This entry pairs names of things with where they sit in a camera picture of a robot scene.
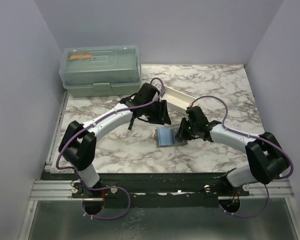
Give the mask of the beige card holder wallet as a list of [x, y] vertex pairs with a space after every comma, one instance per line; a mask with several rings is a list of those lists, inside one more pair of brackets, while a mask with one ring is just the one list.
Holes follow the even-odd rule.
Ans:
[[157, 148], [180, 147], [188, 144], [187, 140], [177, 139], [177, 127], [157, 128], [154, 133], [155, 144]]

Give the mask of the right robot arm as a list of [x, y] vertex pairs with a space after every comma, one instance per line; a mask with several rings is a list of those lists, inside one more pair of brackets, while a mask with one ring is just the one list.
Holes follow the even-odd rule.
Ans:
[[249, 135], [232, 132], [223, 127], [220, 121], [208, 121], [199, 106], [188, 107], [185, 112], [187, 117], [181, 119], [176, 139], [202, 139], [227, 145], [246, 154], [247, 164], [235, 167], [222, 177], [220, 191], [224, 195], [233, 195], [238, 187], [245, 184], [259, 182], [267, 185], [291, 166], [273, 134], [265, 132], [261, 135]]

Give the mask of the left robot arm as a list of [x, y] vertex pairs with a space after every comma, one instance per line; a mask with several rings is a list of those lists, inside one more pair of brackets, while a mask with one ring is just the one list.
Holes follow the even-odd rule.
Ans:
[[59, 146], [58, 158], [64, 158], [85, 183], [83, 191], [91, 198], [101, 191], [100, 176], [93, 166], [96, 145], [105, 135], [128, 124], [131, 130], [135, 119], [145, 116], [146, 122], [157, 125], [170, 125], [167, 101], [161, 96], [165, 90], [145, 83], [137, 93], [125, 97], [114, 108], [99, 117], [79, 123], [72, 121]]

